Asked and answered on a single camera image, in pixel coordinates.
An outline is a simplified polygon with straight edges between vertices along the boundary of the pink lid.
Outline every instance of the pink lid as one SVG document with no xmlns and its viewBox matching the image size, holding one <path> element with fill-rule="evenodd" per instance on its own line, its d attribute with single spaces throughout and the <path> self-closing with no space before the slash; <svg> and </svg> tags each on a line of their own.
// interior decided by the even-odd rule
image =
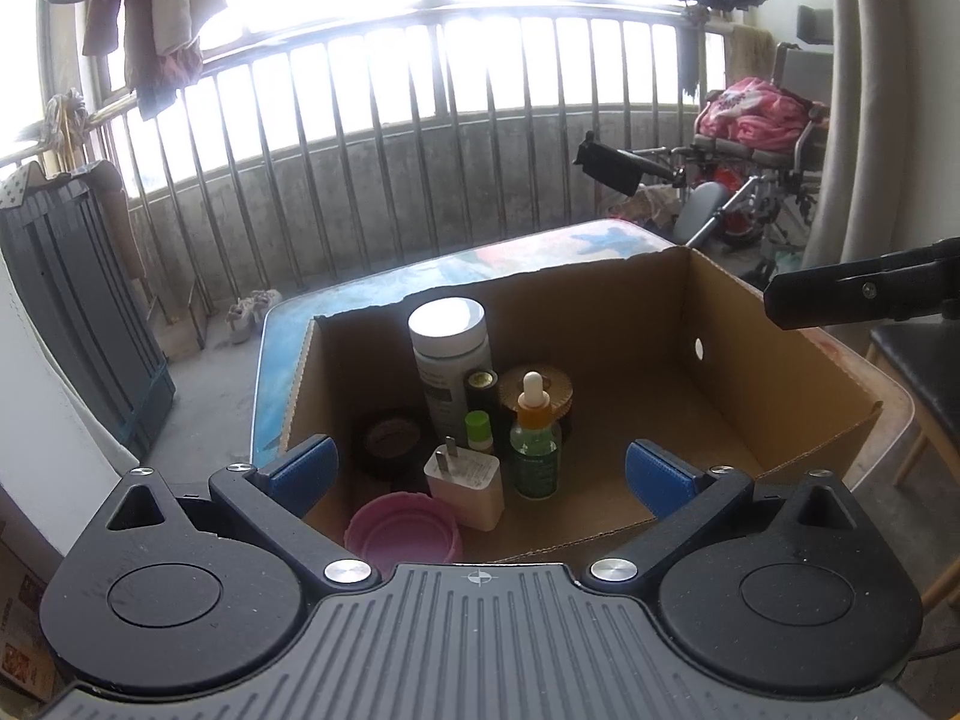
<svg viewBox="0 0 960 720">
<path fill-rule="evenodd" d="M 400 562 L 450 563 L 463 545 L 453 512 L 423 493 L 390 493 L 350 519 L 344 546 L 390 576 Z"/>
</svg>

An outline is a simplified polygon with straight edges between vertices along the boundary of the shoe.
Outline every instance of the shoe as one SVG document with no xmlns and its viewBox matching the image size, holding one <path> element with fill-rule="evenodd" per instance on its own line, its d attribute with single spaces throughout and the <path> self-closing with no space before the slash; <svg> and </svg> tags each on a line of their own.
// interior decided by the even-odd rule
<svg viewBox="0 0 960 720">
<path fill-rule="evenodd" d="M 262 333 L 267 312 L 283 300 L 283 295 L 277 290 L 253 290 L 250 300 L 253 300 L 253 322 L 256 324 L 256 331 Z"/>
<path fill-rule="evenodd" d="M 230 306 L 227 311 L 227 324 L 230 327 L 230 343 L 243 343 L 253 334 L 256 322 L 253 319 L 253 299 L 243 298 Z"/>
</svg>

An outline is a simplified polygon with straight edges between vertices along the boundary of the round jar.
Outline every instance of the round jar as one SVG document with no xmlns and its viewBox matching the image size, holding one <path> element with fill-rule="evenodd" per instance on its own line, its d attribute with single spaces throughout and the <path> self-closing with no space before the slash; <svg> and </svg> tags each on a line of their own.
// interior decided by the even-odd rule
<svg viewBox="0 0 960 720">
<path fill-rule="evenodd" d="M 407 320 L 416 369 L 437 434 L 467 445 L 467 391 L 464 375 L 491 368 L 483 306 L 469 298 L 424 303 Z"/>
</svg>

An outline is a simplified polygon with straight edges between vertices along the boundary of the table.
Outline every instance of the table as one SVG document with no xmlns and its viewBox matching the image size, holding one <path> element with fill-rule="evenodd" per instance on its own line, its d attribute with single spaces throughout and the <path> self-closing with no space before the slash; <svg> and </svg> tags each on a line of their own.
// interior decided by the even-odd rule
<svg viewBox="0 0 960 720">
<path fill-rule="evenodd" d="M 267 314 L 263 328 L 253 396 L 251 462 L 262 467 L 277 456 L 296 364 L 313 317 L 389 305 L 432 287 L 469 284 L 570 263 L 626 259 L 672 245 L 625 221 L 588 221 L 459 251 L 280 303 Z M 802 332 L 884 403 L 880 419 L 848 474 L 847 482 L 853 485 L 887 454 L 901 451 L 902 434 L 913 420 L 913 402 L 899 385 L 823 330 Z"/>
</svg>

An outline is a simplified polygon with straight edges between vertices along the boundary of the green bottle cap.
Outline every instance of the green bottle cap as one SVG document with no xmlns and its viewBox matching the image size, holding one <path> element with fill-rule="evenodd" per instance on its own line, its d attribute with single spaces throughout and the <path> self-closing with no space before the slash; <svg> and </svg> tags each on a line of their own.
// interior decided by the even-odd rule
<svg viewBox="0 0 960 720">
<path fill-rule="evenodd" d="M 472 442 L 488 442 L 493 437 L 487 412 L 468 412 L 464 422 L 467 423 L 467 438 Z"/>
</svg>

